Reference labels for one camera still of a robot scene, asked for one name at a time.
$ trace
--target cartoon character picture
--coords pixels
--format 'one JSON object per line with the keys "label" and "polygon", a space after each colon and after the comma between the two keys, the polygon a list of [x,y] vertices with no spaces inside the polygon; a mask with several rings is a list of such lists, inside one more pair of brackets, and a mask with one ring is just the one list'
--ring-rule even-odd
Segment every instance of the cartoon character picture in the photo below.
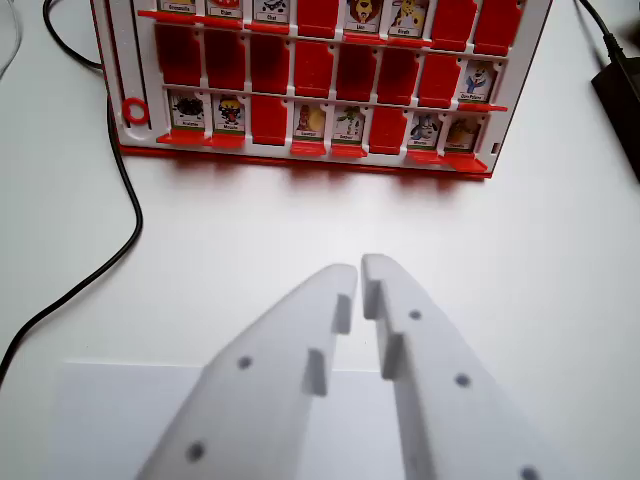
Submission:
{"label": "cartoon character picture", "polygon": [[241,105],[237,97],[223,95],[220,99],[218,110],[220,110],[220,115],[224,118],[225,123],[229,125],[237,125],[241,111],[240,107]]}
{"label": "cartoon character picture", "polygon": [[449,127],[445,151],[471,152],[476,143],[480,124],[474,117],[457,118]]}
{"label": "cartoon character picture", "polygon": [[336,126],[333,129],[333,141],[336,143],[361,143],[364,132],[364,115],[360,107],[336,107]]}
{"label": "cartoon character picture", "polygon": [[473,93],[473,91],[486,85],[487,83],[487,71],[484,68],[479,68],[473,75],[467,77],[467,93]]}
{"label": "cartoon character picture", "polygon": [[169,91],[169,110],[174,128],[204,130],[204,104],[194,92]]}
{"label": "cartoon character picture", "polygon": [[392,4],[394,20],[389,27],[389,34],[421,37],[428,6],[428,0],[395,0]]}
{"label": "cartoon character picture", "polygon": [[407,148],[433,150],[438,142],[442,122],[436,115],[415,115]]}
{"label": "cartoon character picture", "polygon": [[308,132],[309,130],[311,130],[311,128],[309,128],[309,105],[302,105],[300,107],[300,112],[298,115],[298,127],[296,128],[296,130],[299,130],[301,132]]}
{"label": "cartoon character picture", "polygon": [[295,132],[299,140],[324,139],[325,112],[318,105],[296,103],[294,111]]}
{"label": "cartoon character picture", "polygon": [[345,30],[377,33],[382,0],[347,0]]}
{"label": "cartoon character picture", "polygon": [[158,0],[158,10],[195,14],[196,0]]}
{"label": "cartoon character picture", "polygon": [[489,101],[495,75],[491,62],[470,60],[464,75],[464,85],[458,95],[459,100],[476,103]]}
{"label": "cartoon character picture", "polygon": [[290,0],[254,0],[253,12],[262,22],[289,23]]}
{"label": "cartoon character picture", "polygon": [[244,133],[244,105],[235,95],[213,98],[213,116],[216,132]]}
{"label": "cartoon character picture", "polygon": [[240,0],[208,0],[207,14],[214,17],[241,18],[242,2]]}

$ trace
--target guess who game board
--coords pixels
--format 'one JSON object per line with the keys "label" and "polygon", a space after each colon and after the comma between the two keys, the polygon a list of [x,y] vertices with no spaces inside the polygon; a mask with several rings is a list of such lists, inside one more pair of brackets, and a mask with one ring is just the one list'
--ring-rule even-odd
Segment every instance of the guess who game board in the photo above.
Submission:
{"label": "guess who game board", "polygon": [[551,0],[92,0],[125,153],[490,177]]}

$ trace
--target black cable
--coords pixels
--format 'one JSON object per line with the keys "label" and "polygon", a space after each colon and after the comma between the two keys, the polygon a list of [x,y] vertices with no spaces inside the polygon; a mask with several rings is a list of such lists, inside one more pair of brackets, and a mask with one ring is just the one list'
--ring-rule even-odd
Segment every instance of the black cable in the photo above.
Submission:
{"label": "black cable", "polygon": [[[51,22],[49,21],[49,11],[51,6],[51,0],[45,0],[43,6],[43,17],[45,24],[47,25],[47,30],[51,33],[53,38],[56,40],[56,43],[60,45],[60,47],[68,53],[71,57],[73,57],[78,62],[82,63],[87,67],[92,68],[101,68],[100,64],[92,62],[91,60],[87,60],[82,55],[74,52],[69,48],[58,35],[54,32],[53,27],[51,26]],[[131,200],[131,205],[133,206],[133,211],[136,215],[136,226],[133,229],[133,233],[129,237],[129,240],[118,250],[109,260],[107,260],[101,267],[99,267],[95,272],[89,275],[87,278],[78,283],[75,287],[65,293],[58,300],[53,302],[48,307],[44,308],[42,311],[37,313],[31,318],[27,323],[25,323],[22,328],[16,333],[16,335],[11,340],[9,347],[7,348],[4,357],[2,358],[2,362],[0,363],[0,388],[2,388],[2,383],[7,375],[9,370],[9,366],[11,365],[11,361],[16,355],[16,352],[20,348],[24,338],[29,333],[29,331],[36,326],[40,321],[44,320],[48,315],[55,312],[73,297],[75,297],[78,293],[84,290],[86,287],[91,285],[95,280],[97,280],[102,274],[104,274],[107,270],[109,270],[112,266],[114,266],[122,257],[124,257],[127,252],[131,250],[131,248],[135,245],[135,243],[140,238],[140,234],[142,233],[142,226],[144,223],[144,218],[142,216],[142,208],[140,207],[140,202],[138,201],[138,197],[136,196],[136,192],[133,189],[133,185],[131,185],[131,180],[129,179],[129,175],[127,174],[127,169],[124,166],[124,162],[122,160],[122,155],[120,153],[117,141],[117,133],[116,133],[116,123],[115,118],[113,116],[113,110],[111,108],[111,101],[107,97],[107,129],[109,131],[109,142],[111,144],[111,150],[113,151],[113,156],[116,160],[116,165],[118,166],[118,171],[120,172],[120,177],[122,178],[122,183],[124,184],[124,188],[127,190],[127,194],[129,195],[129,199]]]}
{"label": "black cable", "polygon": [[585,8],[589,15],[593,17],[595,22],[598,24],[598,27],[602,31],[602,38],[604,39],[604,43],[607,46],[607,51],[609,52],[609,58],[612,61],[620,61],[624,59],[624,54],[622,53],[622,48],[618,45],[618,41],[616,37],[609,31],[607,25],[602,20],[600,14],[593,8],[593,5],[589,3],[589,0],[579,0],[582,6]]}
{"label": "black cable", "polygon": [[602,34],[603,35],[611,35],[611,32],[607,28],[607,25],[604,23],[604,20],[602,20],[602,17],[596,11],[596,9],[593,8],[593,5],[591,5],[591,3],[589,3],[589,0],[580,0],[580,3],[585,8],[585,10],[587,12],[589,12],[589,15],[591,15],[593,17],[593,19],[596,21],[596,23],[598,24],[598,27],[600,27],[600,30],[602,30]]}
{"label": "black cable", "polygon": [[60,36],[56,33],[55,29],[53,28],[53,25],[51,25],[51,18],[50,18],[52,3],[53,3],[53,0],[44,0],[44,3],[42,4],[42,18],[44,19],[44,24],[47,27],[47,30],[49,31],[49,33],[51,34],[55,42],[58,44],[58,46],[62,50],[64,50],[64,52],[67,55],[73,58],[76,62],[81,63],[85,67],[102,70],[101,63],[97,63],[92,60],[89,60],[88,58],[83,57],[78,52],[71,49],[71,47],[69,47],[66,43],[64,43],[60,38]]}

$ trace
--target white paper sheet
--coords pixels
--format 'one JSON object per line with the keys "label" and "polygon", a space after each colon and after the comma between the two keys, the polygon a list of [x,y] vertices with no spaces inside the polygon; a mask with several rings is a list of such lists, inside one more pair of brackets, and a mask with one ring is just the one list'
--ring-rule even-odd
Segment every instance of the white paper sheet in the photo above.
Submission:
{"label": "white paper sheet", "polygon": [[[61,370],[46,480],[133,480],[200,368],[68,363]],[[391,383],[333,372],[314,400],[298,480],[404,478]]]}

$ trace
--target gripper jaw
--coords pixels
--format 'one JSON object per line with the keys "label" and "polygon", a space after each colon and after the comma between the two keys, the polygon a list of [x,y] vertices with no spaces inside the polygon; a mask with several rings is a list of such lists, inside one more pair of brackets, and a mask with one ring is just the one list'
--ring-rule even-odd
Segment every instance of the gripper jaw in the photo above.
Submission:
{"label": "gripper jaw", "polygon": [[407,480],[572,478],[404,268],[365,255],[362,292],[394,382]]}
{"label": "gripper jaw", "polygon": [[311,400],[326,395],[358,274],[332,265],[274,305],[207,365],[139,480],[289,480]]}

